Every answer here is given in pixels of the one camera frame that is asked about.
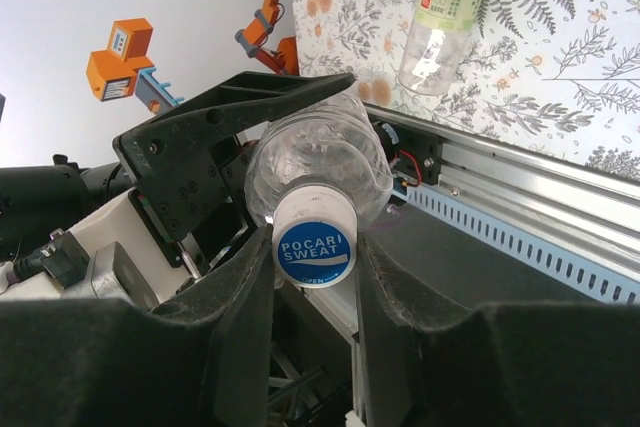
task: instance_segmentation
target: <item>orange robot toy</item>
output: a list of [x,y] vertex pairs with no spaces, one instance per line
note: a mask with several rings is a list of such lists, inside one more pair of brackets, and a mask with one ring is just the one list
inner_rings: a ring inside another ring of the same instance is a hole
[[146,19],[113,23],[106,50],[91,52],[87,78],[98,100],[122,99],[135,95],[154,114],[177,106],[182,97],[173,97],[154,77],[153,62],[147,57],[153,27]]
[[284,6],[280,0],[264,0],[262,9],[255,12],[255,18],[246,29],[239,30],[235,38],[249,57],[262,62],[276,74],[299,75],[295,37],[282,39],[276,51],[264,48],[283,15]]

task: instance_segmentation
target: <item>red wire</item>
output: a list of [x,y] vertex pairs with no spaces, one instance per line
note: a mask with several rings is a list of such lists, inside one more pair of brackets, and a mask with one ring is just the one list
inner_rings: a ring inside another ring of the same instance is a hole
[[418,163],[418,159],[416,159],[413,155],[411,155],[406,150],[401,150],[400,153],[407,157],[411,162],[413,162],[413,167],[416,169],[416,176],[418,177],[417,183],[409,184],[411,187],[418,187],[422,184],[422,173],[420,172],[420,164]]

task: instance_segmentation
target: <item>white bottle cap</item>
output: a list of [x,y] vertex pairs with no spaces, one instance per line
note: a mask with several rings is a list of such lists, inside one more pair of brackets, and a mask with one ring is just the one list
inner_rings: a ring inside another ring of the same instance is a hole
[[344,279],[356,263],[358,217],[351,201],[323,185],[286,194],[273,218],[273,261],[295,285],[321,288]]

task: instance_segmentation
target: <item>clear plastic bottle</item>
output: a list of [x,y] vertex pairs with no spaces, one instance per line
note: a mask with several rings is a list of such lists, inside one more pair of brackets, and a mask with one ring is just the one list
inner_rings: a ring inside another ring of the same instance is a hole
[[419,0],[398,79],[425,95],[445,94],[462,61],[482,0]]
[[389,200],[393,179],[362,102],[338,94],[265,131],[245,183],[258,225],[273,223],[273,258],[304,287],[345,278],[358,230]]

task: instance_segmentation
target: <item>white wall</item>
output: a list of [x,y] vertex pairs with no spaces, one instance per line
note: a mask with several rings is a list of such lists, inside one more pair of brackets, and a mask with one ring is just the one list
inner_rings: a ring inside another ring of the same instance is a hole
[[[283,0],[286,6],[291,0]],[[115,160],[112,139],[149,118],[135,97],[100,103],[85,75],[106,48],[114,20],[145,17],[154,27],[154,74],[186,99],[243,70],[262,70],[233,36],[262,0],[1,0],[0,166],[45,165],[54,153],[81,166]],[[293,19],[267,46],[294,34]]]

